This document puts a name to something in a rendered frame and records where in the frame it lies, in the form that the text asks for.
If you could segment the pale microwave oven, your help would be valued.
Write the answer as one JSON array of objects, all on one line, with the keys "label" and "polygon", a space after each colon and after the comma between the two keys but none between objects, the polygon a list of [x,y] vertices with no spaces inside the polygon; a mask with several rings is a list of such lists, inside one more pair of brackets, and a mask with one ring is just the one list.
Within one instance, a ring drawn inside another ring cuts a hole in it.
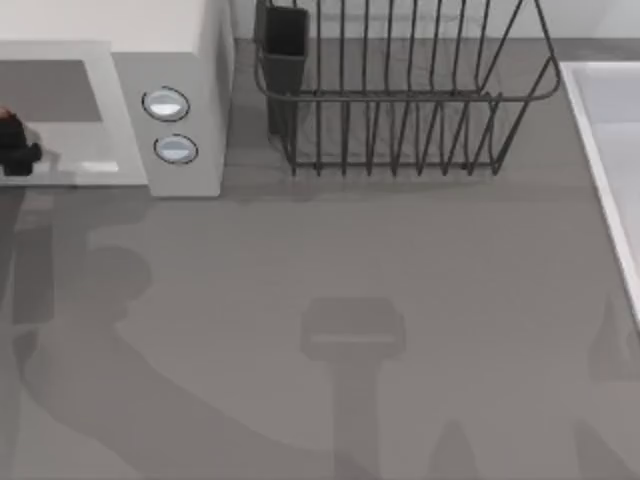
[{"label": "pale microwave oven", "polygon": [[[102,41],[110,46],[146,174],[156,197],[215,197],[223,176],[234,76],[229,0],[0,0],[0,40]],[[145,92],[168,86],[189,100],[188,115],[160,122]],[[172,165],[153,144],[181,134],[196,160]]]}]

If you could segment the round silver microwave knob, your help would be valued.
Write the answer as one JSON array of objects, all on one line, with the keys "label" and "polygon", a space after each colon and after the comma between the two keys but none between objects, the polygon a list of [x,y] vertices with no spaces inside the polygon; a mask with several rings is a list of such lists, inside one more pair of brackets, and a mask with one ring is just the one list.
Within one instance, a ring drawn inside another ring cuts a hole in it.
[{"label": "round silver microwave knob", "polygon": [[145,92],[141,103],[144,111],[160,122],[178,122],[190,111],[188,98],[179,90],[168,86]]},{"label": "round silver microwave knob", "polygon": [[167,164],[186,165],[197,159],[198,145],[188,136],[172,134],[154,141],[155,155]]}]

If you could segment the dark grey cutlery holder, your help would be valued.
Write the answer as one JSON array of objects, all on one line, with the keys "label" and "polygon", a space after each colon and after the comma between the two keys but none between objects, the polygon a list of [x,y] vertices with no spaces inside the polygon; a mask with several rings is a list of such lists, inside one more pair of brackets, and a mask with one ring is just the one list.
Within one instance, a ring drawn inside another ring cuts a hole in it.
[{"label": "dark grey cutlery holder", "polygon": [[254,40],[266,85],[268,129],[281,139],[297,115],[309,45],[309,11],[256,0]]}]

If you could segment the pale microwave door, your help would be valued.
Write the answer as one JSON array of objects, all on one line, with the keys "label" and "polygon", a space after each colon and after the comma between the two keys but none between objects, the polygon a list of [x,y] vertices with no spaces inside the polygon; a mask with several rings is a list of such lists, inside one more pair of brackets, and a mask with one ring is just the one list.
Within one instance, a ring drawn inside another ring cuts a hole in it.
[{"label": "pale microwave door", "polygon": [[0,106],[43,155],[2,186],[146,184],[110,46],[102,41],[0,40]]}]

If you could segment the white sink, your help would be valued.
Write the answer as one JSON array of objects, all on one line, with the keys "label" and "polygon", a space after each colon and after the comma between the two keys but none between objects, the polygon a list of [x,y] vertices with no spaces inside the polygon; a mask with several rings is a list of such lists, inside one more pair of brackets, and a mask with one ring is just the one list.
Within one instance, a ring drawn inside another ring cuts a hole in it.
[{"label": "white sink", "polygon": [[640,329],[640,60],[566,61],[560,68]]}]

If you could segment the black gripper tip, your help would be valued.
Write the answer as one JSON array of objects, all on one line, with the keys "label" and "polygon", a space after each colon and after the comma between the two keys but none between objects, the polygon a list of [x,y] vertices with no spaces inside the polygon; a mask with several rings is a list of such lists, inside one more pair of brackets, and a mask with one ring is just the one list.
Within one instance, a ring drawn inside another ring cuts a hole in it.
[{"label": "black gripper tip", "polygon": [[27,140],[20,118],[0,106],[0,168],[6,177],[29,177],[34,165],[42,159],[38,142]]}]

